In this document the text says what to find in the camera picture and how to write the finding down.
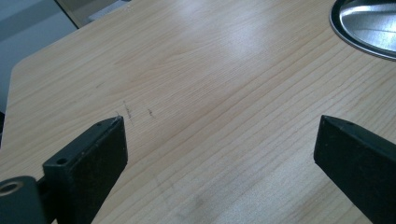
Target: stainless steel bowl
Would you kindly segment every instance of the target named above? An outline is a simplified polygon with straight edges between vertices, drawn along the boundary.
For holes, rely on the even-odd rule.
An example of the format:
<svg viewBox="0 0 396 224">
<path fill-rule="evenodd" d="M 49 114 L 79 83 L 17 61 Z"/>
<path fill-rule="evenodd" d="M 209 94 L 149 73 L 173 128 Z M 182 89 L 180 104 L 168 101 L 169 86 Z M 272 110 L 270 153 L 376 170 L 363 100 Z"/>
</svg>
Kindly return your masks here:
<svg viewBox="0 0 396 224">
<path fill-rule="evenodd" d="M 396 60 L 395 0 L 338 0 L 330 21 L 334 31 L 350 45 Z"/>
</svg>

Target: screw hole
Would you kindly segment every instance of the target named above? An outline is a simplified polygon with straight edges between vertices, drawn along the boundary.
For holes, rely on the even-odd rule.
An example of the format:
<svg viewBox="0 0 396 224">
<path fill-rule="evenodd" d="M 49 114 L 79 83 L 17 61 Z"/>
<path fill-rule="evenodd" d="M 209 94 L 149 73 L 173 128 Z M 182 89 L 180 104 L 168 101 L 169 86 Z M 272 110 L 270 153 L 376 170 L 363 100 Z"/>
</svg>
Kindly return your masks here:
<svg viewBox="0 0 396 224">
<path fill-rule="evenodd" d="M 11 194 L 23 186 L 21 181 L 12 181 L 0 187 L 0 197 Z"/>
<path fill-rule="evenodd" d="M 63 165 L 65 163 L 67 163 L 67 159 L 65 159 L 65 158 L 62 158 L 62 159 L 59 159 L 56 161 L 56 164 L 58 164 L 58 165 Z"/>
</svg>

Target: clamp jaw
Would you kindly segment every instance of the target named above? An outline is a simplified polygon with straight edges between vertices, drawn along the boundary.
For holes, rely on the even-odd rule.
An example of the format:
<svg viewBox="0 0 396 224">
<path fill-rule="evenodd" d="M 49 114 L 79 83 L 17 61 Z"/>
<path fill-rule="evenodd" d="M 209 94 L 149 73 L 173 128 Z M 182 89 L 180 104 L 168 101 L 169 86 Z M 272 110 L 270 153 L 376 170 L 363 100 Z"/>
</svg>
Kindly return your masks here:
<svg viewBox="0 0 396 224">
<path fill-rule="evenodd" d="M 91 223 L 128 161 L 123 118 L 105 119 L 43 164 L 0 183 L 0 223 Z"/>
</svg>

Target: wooden table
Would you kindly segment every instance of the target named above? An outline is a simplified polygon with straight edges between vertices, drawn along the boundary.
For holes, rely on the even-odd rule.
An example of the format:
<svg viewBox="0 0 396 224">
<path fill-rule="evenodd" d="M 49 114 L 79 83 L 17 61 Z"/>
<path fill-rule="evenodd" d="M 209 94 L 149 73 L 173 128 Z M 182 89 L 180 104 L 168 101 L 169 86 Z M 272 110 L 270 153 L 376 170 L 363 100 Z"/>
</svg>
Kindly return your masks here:
<svg viewBox="0 0 396 224">
<path fill-rule="evenodd" d="M 130 160 L 94 223 L 369 223 L 315 165 L 320 115 L 396 142 L 396 63 L 333 1 L 134 0 L 19 63 L 0 177 L 124 116 Z"/>
</svg>

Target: light wood grain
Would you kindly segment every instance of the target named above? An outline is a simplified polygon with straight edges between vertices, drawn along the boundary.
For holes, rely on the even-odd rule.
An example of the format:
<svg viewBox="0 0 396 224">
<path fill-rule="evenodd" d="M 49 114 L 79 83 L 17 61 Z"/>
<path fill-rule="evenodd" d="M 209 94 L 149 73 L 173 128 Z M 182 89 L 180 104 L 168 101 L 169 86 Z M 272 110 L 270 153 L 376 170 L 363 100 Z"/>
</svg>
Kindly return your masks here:
<svg viewBox="0 0 396 224">
<path fill-rule="evenodd" d="M 130 159 L 94 223 L 370 223 L 313 150 L 322 114 L 396 142 L 396 63 L 331 7 L 134 0 L 15 67 L 1 179 L 120 114 Z"/>
</svg>

